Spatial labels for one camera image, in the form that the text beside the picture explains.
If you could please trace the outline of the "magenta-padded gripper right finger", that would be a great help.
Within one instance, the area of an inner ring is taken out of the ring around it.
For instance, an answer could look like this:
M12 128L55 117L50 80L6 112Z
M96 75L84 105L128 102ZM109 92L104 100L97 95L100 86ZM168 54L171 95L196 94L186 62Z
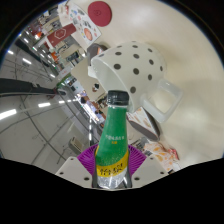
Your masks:
M153 154L147 156L129 145L128 174L126 175L128 188L140 188L167 175L168 172Z

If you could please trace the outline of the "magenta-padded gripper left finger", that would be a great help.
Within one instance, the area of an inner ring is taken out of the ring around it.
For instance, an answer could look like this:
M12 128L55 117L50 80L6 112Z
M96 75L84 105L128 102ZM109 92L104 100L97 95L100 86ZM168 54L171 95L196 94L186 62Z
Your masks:
M77 157L69 157L56 172L56 175L84 188L98 188L96 149L97 145L92 145Z

